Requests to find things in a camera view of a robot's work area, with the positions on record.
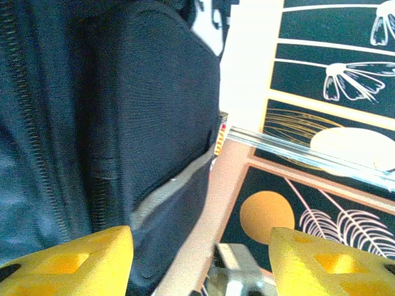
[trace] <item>printed artwork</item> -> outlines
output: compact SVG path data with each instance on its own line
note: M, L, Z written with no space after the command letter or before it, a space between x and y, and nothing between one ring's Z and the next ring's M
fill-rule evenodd
M271 271L268 243L273 227L395 259L391 214L250 166L221 241L248 246L258 264Z
M395 118L395 0L359 2L285 1L270 88Z
M388 171L395 177L395 131L269 99L263 133L365 167ZM256 149L254 155L395 200L392 188L347 178L342 171L323 170L260 149Z

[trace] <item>white wall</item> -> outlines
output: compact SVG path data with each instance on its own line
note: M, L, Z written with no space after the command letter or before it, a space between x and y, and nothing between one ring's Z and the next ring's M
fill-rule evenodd
M282 0L240 0L221 63L220 109L229 124L257 131L278 36Z

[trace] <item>orange circle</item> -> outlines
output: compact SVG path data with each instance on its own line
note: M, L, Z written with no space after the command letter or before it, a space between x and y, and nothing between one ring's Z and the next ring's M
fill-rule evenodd
M248 197L240 209L243 231L254 241L268 245L273 227L295 228L291 205L281 194L260 191Z

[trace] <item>square hole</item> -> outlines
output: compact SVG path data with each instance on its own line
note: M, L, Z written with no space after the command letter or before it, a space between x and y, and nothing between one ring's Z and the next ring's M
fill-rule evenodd
M311 244L314 242L314 240L309 239L308 237L302 237L302 236L294 236L294 240L296 242L300 242L302 244Z
M89 254L59 254L34 269L35 274L72 274L88 259Z
M369 269L347 254L318 254L314 258L330 274L367 273Z
M6 296L53 296L57 287L51 284L36 284L30 286L19 286Z
M381 281L342 282L341 287L350 296L390 296L394 291Z

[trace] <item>black card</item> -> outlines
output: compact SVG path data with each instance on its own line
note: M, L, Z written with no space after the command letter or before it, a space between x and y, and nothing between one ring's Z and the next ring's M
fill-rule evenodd
M317 230L313 216L326 224L324 232ZM392 214L250 166L221 241L246 245L258 264L271 271L267 236L274 226L294 228L395 259ZM369 235L358 236L360 232L354 232L358 229ZM378 248L372 248L373 241Z

